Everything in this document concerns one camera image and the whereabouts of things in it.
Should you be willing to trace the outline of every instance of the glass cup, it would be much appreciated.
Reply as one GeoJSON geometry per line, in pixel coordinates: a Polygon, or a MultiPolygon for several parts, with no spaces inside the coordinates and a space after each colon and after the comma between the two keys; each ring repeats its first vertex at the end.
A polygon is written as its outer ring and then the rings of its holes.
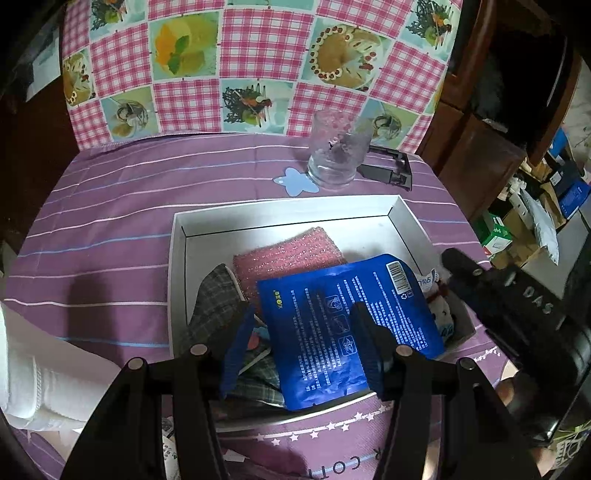
{"type": "Polygon", "coordinates": [[[336,110],[314,113],[308,175],[320,187],[347,186],[363,163],[374,128],[370,119],[336,110]]]}

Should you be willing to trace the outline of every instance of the blue box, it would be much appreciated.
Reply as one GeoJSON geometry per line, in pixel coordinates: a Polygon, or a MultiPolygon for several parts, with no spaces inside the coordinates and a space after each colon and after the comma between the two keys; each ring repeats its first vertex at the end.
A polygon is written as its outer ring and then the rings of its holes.
{"type": "Polygon", "coordinates": [[[564,133],[564,130],[562,130],[562,127],[560,127],[556,132],[554,139],[552,140],[552,144],[550,145],[548,152],[550,153],[550,155],[556,158],[558,157],[558,155],[560,155],[562,149],[566,147],[567,143],[568,140],[566,138],[566,134],[564,133]]]}
{"type": "Polygon", "coordinates": [[[569,220],[574,215],[587,200],[589,192],[591,192],[591,186],[587,185],[583,180],[578,179],[573,183],[572,187],[558,201],[564,218],[569,220]]]}

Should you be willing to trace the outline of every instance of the pink sponge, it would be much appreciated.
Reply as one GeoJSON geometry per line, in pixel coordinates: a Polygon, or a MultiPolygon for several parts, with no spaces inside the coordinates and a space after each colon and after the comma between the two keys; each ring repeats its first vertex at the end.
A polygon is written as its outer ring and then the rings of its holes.
{"type": "Polygon", "coordinates": [[[290,240],[234,256],[234,271],[247,300],[260,312],[256,282],[346,263],[343,254],[321,227],[290,240]]]}

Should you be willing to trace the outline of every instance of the blue ice pack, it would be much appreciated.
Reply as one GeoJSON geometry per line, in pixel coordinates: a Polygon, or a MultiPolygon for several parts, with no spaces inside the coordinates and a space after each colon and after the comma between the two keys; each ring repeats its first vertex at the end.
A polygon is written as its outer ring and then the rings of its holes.
{"type": "Polygon", "coordinates": [[[281,391],[289,410],[368,387],[349,311],[366,303],[374,322],[428,358],[443,340],[413,271],[393,255],[258,282],[281,391]]]}

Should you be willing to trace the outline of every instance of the table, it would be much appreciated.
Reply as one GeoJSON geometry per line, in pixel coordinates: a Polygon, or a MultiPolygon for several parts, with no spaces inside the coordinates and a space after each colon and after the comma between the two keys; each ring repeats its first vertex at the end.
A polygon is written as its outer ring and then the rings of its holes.
{"type": "MultiPolygon", "coordinates": [[[[285,187],[273,179],[290,167],[305,172],[307,155],[306,139],[257,134],[152,138],[84,151],[33,223],[4,301],[46,332],[119,365],[134,356],[167,359],[174,214],[285,198],[285,187]]],[[[388,161],[369,155],[366,162],[388,161]]],[[[488,267],[472,228],[431,168],[418,157],[410,163],[411,192],[357,176],[338,193],[300,196],[400,194],[436,248],[459,248],[488,267]]],[[[475,325],[476,335],[446,359],[474,358],[494,384],[506,358],[476,319],[475,325]]],[[[227,429],[220,439],[277,471],[371,478],[390,409],[373,395],[297,422],[227,429]]]]}

